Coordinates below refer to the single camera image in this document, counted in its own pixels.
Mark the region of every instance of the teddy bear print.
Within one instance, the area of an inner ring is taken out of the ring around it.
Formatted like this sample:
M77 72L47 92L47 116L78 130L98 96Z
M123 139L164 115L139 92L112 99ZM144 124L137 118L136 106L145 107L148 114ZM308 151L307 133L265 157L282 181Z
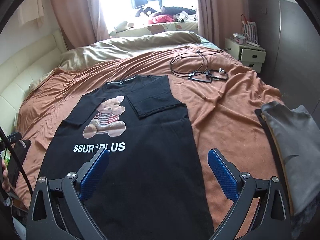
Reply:
M118 96L102 102L97 107L99 113L84 128L83 137L89 139L98 133L107 133L110 137L121 135L125 131L125 123L119 121L119 115L125 111L124 106L120 106L123 100L124 96Z
M148 26L148 31L151 32L151 34L157 34L157 33L163 33L164 32L164 27L161 24L156 24L156 25L151 25Z

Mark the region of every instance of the black t-shirt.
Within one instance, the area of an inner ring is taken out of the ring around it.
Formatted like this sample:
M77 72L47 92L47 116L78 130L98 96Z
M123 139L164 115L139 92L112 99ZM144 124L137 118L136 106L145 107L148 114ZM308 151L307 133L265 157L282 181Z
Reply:
M108 239L210 238L188 110L172 96L168 76L137 75L83 95L58 127L40 176L78 171L100 147L109 150L109 165L84 204Z

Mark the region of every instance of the t-shirt sleeve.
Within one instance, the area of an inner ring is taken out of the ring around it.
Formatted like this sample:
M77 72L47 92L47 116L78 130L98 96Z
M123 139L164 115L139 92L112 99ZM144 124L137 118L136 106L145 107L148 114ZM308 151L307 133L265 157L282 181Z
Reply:
M70 115L62 122L74 126L84 124L97 107L105 100L102 97L83 95L77 105L73 108Z
M173 97L168 76L160 77L126 95L139 119L182 104Z

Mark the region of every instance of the pink curtain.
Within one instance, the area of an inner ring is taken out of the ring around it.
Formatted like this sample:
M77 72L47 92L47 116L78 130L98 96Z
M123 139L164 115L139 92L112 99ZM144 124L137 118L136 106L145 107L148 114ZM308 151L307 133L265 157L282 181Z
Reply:
M51 0L53 11L68 39L77 48L109 39L99 0Z
M224 39L242 32L244 0L196 0L199 35L224 48Z

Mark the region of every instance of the red cloth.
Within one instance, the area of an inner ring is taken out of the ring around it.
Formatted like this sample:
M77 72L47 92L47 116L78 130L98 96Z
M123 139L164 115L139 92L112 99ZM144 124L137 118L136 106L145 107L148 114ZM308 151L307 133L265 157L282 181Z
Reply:
M148 24L154 24L154 23L171 23L174 22L174 19L172 19L171 15L164 14L164 15L158 15L156 17L152 17L148 20Z

